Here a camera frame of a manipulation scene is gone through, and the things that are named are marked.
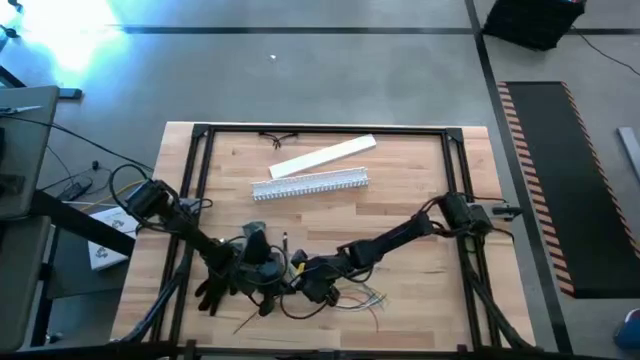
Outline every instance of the white object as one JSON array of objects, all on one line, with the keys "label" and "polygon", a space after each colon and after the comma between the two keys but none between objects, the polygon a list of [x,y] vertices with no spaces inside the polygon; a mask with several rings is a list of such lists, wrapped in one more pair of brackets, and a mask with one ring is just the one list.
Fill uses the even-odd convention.
[{"label": "white object", "polygon": [[[129,235],[131,241],[135,241],[138,222],[127,215],[121,207],[101,211],[92,214],[91,217]],[[127,259],[127,256],[89,241],[89,260],[92,270],[102,270]]]},{"label": "white object", "polygon": [[251,185],[253,186],[253,200],[270,200],[367,186],[369,185],[369,178],[367,176],[367,168],[360,167],[275,179]]},{"label": "white object", "polygon": [[375,146],[376,139],[373,138],[373,135],[365,135],[273,165],[269,167],[269,170],[271,171],[271,177],[278,179],[371,149]]}]

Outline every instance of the gray floor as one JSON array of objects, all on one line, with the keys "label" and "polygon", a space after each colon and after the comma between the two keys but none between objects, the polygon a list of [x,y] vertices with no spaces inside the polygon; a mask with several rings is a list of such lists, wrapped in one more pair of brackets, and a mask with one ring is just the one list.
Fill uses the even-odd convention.
[{"label": "gray floor", "polygon": [[[469,27],[462,0],[23,3],[24,18],[14,20],[23,26],[23,39],[6,44],[0,63],[30,86],[82,88],[82,102],[61,102],[55,121],[147,164],[154,163],[167,121],[482,125],[490,130],[503,192],[515,201],[471,35],[126,35],[102,26]],[[481,23],[492,3],[476,0]],[[640,3],[590,0],[576,26],[640,27]],[[589,39],[640,69],[640,35]],[[497,80],[567,82],[623,210],[640,234],[640,185],[614,133],[617,126],[640,129],[640,78],[575,35],[546,53],[485,40]],[[72,172],[94,159],[109,167],[121,163],[64,134],[54,132],[49,144]],[[63,176],[47,154],[40,184]],[[119,182],[132,179],[124,174]],[[537,342],[554,350],[520,222],[514,232]],[[108,339],[118,295],[56,301],[51,328],[66,333],[61,345]],[[559,297],[576,353],[631,358],[615,348],[611,335],[640,300]]]}]

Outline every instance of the sunlight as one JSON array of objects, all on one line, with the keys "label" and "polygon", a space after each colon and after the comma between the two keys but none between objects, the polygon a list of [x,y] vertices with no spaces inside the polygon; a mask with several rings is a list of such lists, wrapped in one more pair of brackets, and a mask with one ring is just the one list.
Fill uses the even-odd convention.
[{"label": "sunlight", "polygon": [[27,44],[42,45],[62,72],[82,73],[96,48],[119,46],[123,34],[107,0],[23,0],[19,34]]}]

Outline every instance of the wooden table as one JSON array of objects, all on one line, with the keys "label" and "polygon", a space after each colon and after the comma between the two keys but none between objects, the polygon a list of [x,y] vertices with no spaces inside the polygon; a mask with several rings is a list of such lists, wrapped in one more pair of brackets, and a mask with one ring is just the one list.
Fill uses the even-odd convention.
[{"label": "wooden table", "polygon": [[[193,123],[168,123],[162,139],[154,177],[175,189],[181,184],[192,128]],[[463,133],[475,194],[500,197],[487,129],[464,127]],[[371,178],[367,188],[272,201],[252,200],[250,183],[270,179],[268,166],[354,137],[303,133],[298,139],[284,141],[283,147],[275,150],[271,140],[256,133],[216,133],[205,192],[205,198],[214,205],[203,211],[201,229],[212,237],[229,238],[241,234],[245,223],[262,220],[267,224],[267,238],[274,244],[280,244],[282,233],[288,232],[290,252],[302,248],[309,254],[333,254],[340,244],[372,238],[395,227],[423,202],[447,191],[439,139],[376,135],[375,149],[312,170],[365,166]],[[440,214],[434,209],[430,216],[438,219]],[[138,236],[112,337],[127,334],[155,300],[167,244],[168,236],[164,234],[143,231]],[[491,234],[485,250],[496,303],[523,338],[533,343],[511,240],[502,234]],[[368,284],[388,296],[384,308],[374,308],[378,331],[369,311],[341,312],[327,308],[311,319],[292,320],[276,308],[267,317],[256,316],[233,334],[256,307],[247,297],[236,295],[223,299],[215,317],[199,312],[199,299],[193,293],[206,273],[204,263],[196,255],[181,343],[195,339],[199,347],[422,351],[454,351],[457,344],[470,344],[457,249],[451,239],[436,236],[418,239],[387,254],[376,266]],[[346,281],[338,282],[338,287],[348,285]],[[349,289],[343,294],[362,297]],[[477,304],[483,341],[488,343],[484,310],[479,301]],[[298,294],[288,296],[285,306],[289,312],[302,315],[318,305]],[[168,338],[172,311],[170,303],[162,339]]]}]

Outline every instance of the white plastic strip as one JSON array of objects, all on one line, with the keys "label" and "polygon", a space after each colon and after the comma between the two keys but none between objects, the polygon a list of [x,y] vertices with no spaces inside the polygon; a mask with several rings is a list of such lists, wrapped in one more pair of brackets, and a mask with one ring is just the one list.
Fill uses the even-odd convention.
[{"label": "white plastic strip", "polygon": [[271,171],[271,177],[278,179],[345,156],[353,155],[375,146],[376,139],[373,138],[373,135],[365,135],[273,165],[269,167],[269,170]]},{"label": "white plastic strip", "polygon": [[367,177],[367,168],[360,167],[262,181],[251,185],[253,186],[253,200],[270,200],[367,186],[369,178]]}]

